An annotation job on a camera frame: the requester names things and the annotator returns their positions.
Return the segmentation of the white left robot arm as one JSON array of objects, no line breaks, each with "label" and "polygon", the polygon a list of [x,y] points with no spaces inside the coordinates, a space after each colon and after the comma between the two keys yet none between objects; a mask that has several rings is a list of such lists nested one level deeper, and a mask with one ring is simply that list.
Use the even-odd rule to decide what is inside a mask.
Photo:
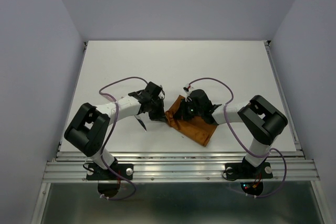
[{"label": "white left robot arm", "polygon": [[99,166],[99,173],[106,179],[117,172],[117,160],[107,151],[106,139],[110,125],[133,116],[146,130],[140,114],[147,113],[150,120],[165,122],[165,93],[161,86],[148,82],[143,90],[134,91],[119,100],[94,106],[84,103],[65,130],[64,138]]}]

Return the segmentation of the orange brown cloth napkin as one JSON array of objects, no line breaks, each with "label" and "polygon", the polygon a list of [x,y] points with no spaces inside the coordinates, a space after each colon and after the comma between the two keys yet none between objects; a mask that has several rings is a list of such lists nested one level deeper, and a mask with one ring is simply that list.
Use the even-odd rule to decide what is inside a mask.
[{"label": "orange brown cloth napkin", "polygon": [[171,107],[165,112],[167,124],[197,144],[206,147],[216,131],[217,126],[207,124],[200,116],[196,116],[190,121],[174,119],[173,116],[178,109],[181,108],[181,101],[184,99],[184,96],[179,95]]}]

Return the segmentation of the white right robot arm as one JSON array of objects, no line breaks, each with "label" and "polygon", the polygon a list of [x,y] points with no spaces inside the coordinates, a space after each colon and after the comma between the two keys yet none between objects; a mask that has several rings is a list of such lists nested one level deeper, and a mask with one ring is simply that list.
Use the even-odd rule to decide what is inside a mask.
[{"label": "white right robot arm", "polygon": [[288,124],[286,116],[260,95],[239,108],[213,104],[202,89],[191,91],[186,98],[179,98],[177,108],[172,112],[172,118],[179,123],[191,123],[196,117],[206,126],[243,123],[248,128],[253,140],[241,165],[243,174],[248,177],[260,172],[273,142]]}]

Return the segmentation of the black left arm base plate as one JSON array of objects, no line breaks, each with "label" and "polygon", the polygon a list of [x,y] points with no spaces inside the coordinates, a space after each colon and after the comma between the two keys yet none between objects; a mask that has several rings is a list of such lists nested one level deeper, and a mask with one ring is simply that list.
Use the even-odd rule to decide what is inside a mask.
[{"label": "black left arm base plate", "polygon": [[[96,163],[84,163],[83,168],[86,170],[86,180],[88,181],[109,181],[120,179],[108,169],[103,169]],[[110,167],[119,176],[128,180],[133,179],[134,165],[131,163],[112,164]]]}]

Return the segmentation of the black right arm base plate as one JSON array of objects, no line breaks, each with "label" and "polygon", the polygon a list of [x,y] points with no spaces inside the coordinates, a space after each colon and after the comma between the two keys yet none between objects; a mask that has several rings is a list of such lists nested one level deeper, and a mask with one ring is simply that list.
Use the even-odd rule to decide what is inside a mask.
[{"label": "black right arm base plate", "polygon": [[273,178],[272,169],[269,162],[263,162],[258,167],[254,167],[249,163],[226,163],[222,177],[228,181],[238,179],[271,179]]}]

